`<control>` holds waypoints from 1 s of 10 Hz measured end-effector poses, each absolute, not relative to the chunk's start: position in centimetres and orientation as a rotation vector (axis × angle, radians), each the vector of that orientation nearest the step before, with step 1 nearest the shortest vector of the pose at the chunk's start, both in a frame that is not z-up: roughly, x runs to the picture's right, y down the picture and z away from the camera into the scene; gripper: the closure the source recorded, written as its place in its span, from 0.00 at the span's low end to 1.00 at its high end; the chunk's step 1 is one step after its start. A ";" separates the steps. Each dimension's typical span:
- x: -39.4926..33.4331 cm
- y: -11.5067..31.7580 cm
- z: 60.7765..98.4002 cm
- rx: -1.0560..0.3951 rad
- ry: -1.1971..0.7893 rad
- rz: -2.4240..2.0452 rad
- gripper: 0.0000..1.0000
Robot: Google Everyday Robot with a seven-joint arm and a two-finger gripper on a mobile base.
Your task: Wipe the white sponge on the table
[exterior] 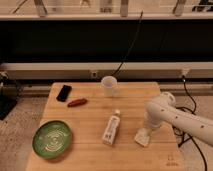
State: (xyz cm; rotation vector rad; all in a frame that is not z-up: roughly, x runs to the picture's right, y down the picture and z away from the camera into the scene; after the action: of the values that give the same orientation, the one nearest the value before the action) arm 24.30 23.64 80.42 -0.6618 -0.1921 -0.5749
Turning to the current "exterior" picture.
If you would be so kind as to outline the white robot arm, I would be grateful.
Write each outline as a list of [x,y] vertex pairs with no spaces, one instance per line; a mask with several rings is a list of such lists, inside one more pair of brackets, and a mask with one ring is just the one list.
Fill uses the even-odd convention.
[[175,97],[169,92],[149,100],[145,105],[145,125],[157,129],[167,122],[213,147],[213,120],[178,110],[175,103]]

